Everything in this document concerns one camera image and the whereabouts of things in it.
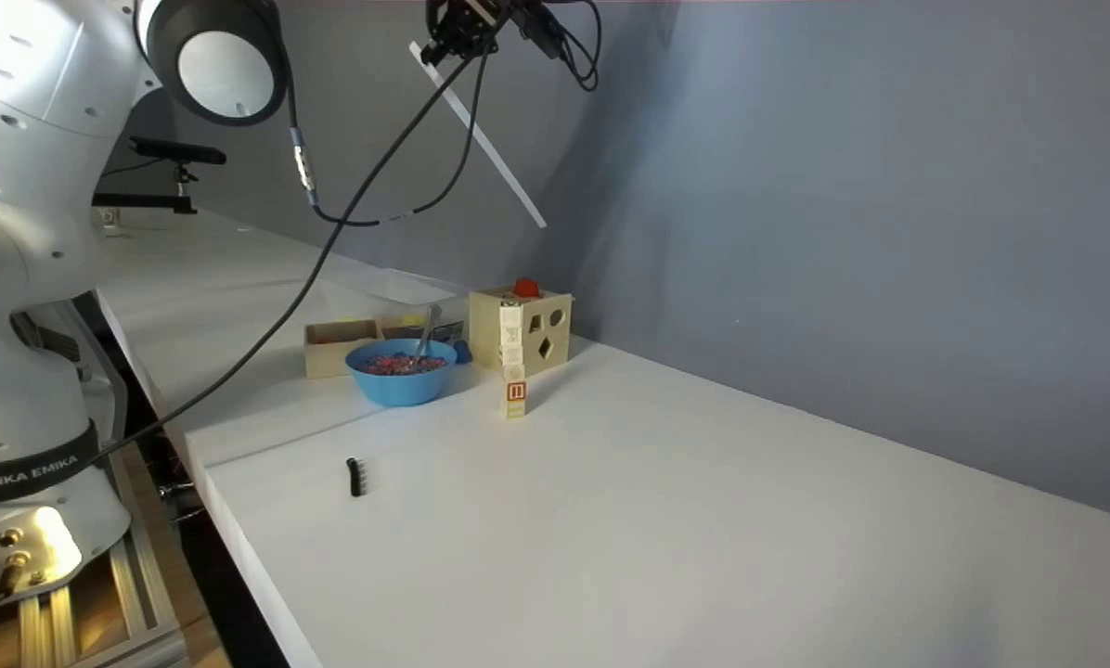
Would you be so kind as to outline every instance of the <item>wire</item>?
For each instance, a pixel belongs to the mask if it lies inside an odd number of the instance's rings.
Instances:
[[[580,89],[596,92],[600,89],[600,61],[603,61],[603,11],[596,0],[582,0],[596,14],[596,48],[587,48],[571,30],[557,30],[560,39],[560,65],[571,71],[571,78],[580,81]]]
[[[291,92],[291,144],[293,144],[293,165],[296,165],[296,180],[301,180],[301,191],[304,191],[310,208],[314,208],[325,223],[330,223],[330,228],[382,228],[382,223],[411,218],[411,214],[424,214],[424,210],[439,208],[439,203],[454,193],[454,187],[461,182],[461,173],[465,173],[465,167],[467,167],[467,160],[472,160],[476,126],[478,126],[478,99],[482,99],[482,78],[486,78],[486,61],[489,61],[489,52],[478,55],[476,92],[472,92],[472,121],[467,121],[467,133],[465,133],[461,160],[456,160],[454,173],[446,180],[446,187],[441,187],[431,202],[424,202],[424,203],[416,203],[416,208],[410,208],[410,210],[398,210],[398,214],[378,214],[378,218],[353,218],[353,210],[356,210],[353,203],[351,203],[341,214],[330,214],[330,210],[321,203],[321,193],[315,193],[315,182],[314,182],[314,171],[310,171],[310,150],[304,150],[301,113],[296,113],[296,86],[293,86],[293,67],[291,67],[291,86],[286,86],[286,92]]]
[[[454,187],[465,180],[467,160],[472,160],[472,144],[476,144],[476,126],[478,126],[482,78],[486,78],[486,55],[478,55],[476,92],[472,92],[472,121],[467,121],[456,167],[454,167],[449,182],[426,203],[411,208],[411,214],[424,214],[424,210],[439,208],[454,193]]]
[[[454,67],[454,73],[426,98],[426,103],[404,121],[404,131],[395,136],[395,144],[378,155],[378,165],[364,173],[359,191],[351,197],[341,218],[351,218],[364,193],[372,191],[372,182],[382,173],[382,167],[403,154],[403,144],[411,136],[411,131],[431,116],[431,107],[441,99],[441,92],[467,71],[472,61],[461,61]],[[201,395],[194,395],[189,400],[184,400],[174,413],[153,421],[149,428],[126,436],[123,442],[113,442],[101,449],[101,458],[92,458],[90,464],[108,459],[117,449],[149,438],[153,432],[166,428],[170,421],[187,417],[189,408],[197,408],[201,400],[210,400],[212,395],[221,395],[221,387],[228,387],[243,369],[249,369],[249,361],[293,318],[293,312],[301,308],[301,301],[310,297],[310,290],[321,283],[338,236],[347,228],[335,228],[326,246],[321,249],[321,259],[314,265],[310,277],[301,283],[296,297],[291,301],[291,308],[216,377],[210,381]]]

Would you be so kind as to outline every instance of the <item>cable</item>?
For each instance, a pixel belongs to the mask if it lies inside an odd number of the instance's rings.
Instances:
[[[486,55],[478,55],[476,92],[472,92],[472,121],[467,121],[456,167],[454,167],[449,182],[426,203],[411,208],[411,214],[424,214],[424,210],[439,208],[454,193],[454,187],[465,180],[467,160],[472,160],[472,144],[476,144],[476,126],[478,126],[482,78],[486,78]]]
[[[472,121],[467,121],[467,133],[465,133],[465,150],[461,150],[461,160],[456,160],[456,167],[454,167],[454,173],[449,173],[449,182],[431,197],[431,202],[424,202],[424,203],[416,203],[416,208],[404,208],[404,210],[398,210],[398,214],[378,214],[378,218],[353,218],[353,203],[341,210],[341,214],[330,214],[325,203],[321,203],[321,193],[315,193],[315,182],[314,182],[314,171],[310,171],[310,150],[304,150],[304,133],[301,133],[301,113],[296,113],[296,86],[293,86],[293,67],[291,67],[291,86],[286,86],[286,92],[291,92],[291,144],[293,144],[293,165],[296,165],[296,180],[301,180],[301,191],[304,191],[304,202],[310,202],[310,208],[325,218],[325,223],[330,223],[330,228],[382,228],[382,223],[395,223],[395,218],[411,218],[411,214],[424,214],[424,210],[431,210],[431,208],[439,208],[449,193],[454,193],[454,187],[461,182],[461,173],[465,173],[465,167],[467,167],[467,155],[472,155],[472,144],[476,144],[476,126],[478,126],[478,98],[482,98],[482,78],[486,78],[486,55],[489,52],[482,52],[478,55],[478,73],[476,73],[476,99],[472,99]]]
[[[372,182],[382,173],[382,167],[403,154],[403,144],[411,136],[411,131],[431,116],[431,107],[441,99],[441,92],[467,71],[472,61],[461,61],[456,71],[426,98],[426,103],[404,121],[404,131],[395,136],[395,144],[378,155],[378,165],[367,171],[367,180],[359,182],[359,191],[353,193],[353,202],[347,203],[341,218],[351,218],[356,210],[356,203],[364,202],[364,193],[372,191]],[[174,413],[153,421],[149,428],[126,436],[123,442],[113,442],[101,449],[101,458],[92,458],[90,464],[108,459],[117,449],[149,438],[153,432],[166,428],[170,421],[187,417],[189,408],[197,408],[201,400],[210,400],[212,395],[221,395],[221,387],[228,387],[243,369],[249,369],[249,361],[293,318],[293,312],[301,308],[301,301],[310,297],[310,290],[321,283],[338,236],[347,228],[335,228],[326,246],[321,249],[321,259],[314,265],[310,277],[301,283],[296,297],[291,301],[291,308],[249,345],[249,351],[243,351],[243,361],[234,361],[216,381],[210,381],[201,395],[194,395],[189,400],[184,400]]]
[[[560,30],[560,65],[571,71],[580,89],[600,89],[600,61],[603,61],[603,11],[596,0],[582,0],[596,14],[596,48],[587,48],[571,30]]]

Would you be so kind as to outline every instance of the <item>wooden cube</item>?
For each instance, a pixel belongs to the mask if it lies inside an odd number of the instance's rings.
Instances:
[[[310,377],[347,375],[347,355],[367,343],[378,343],[374,318],[304,328],[304,375]]]
[[[505,297],[505,292],[472,292],[467,301],[467,343],[476,369],[502,371],[502,308],[522,308],[522,371],[539,375],[570,361],[571,345],[571,304],[570,292],[546,297]]]

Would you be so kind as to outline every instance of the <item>wooden block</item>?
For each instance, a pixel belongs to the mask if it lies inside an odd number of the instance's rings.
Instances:
[[[518,338],[522,338],[522,365],[523,375],[539,375],[570,361],[571,345],[571,304],[570,292],[546,292],[533,301],[518,301],[505,292],[472,292],[467,297],[467,343],[476,369],[502,371],[502,312],[518,308]]]
[[[435,318],[435,308],[403,308],[378,318],[382,338],[424,338]]]
[[[310,377],[341,377],[347,355],[367,343],[378,343],[374,318],[304,328],[304,375]]]
[[[505,417],[523,421],[527,417],[527,377],[505,381]]]

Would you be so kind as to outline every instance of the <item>small black object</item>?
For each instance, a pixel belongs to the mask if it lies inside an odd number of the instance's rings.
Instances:
[[[364,496],[364,468],[359,468],[359,459],[351,458],[347,470],[351,470],[353,496]]]

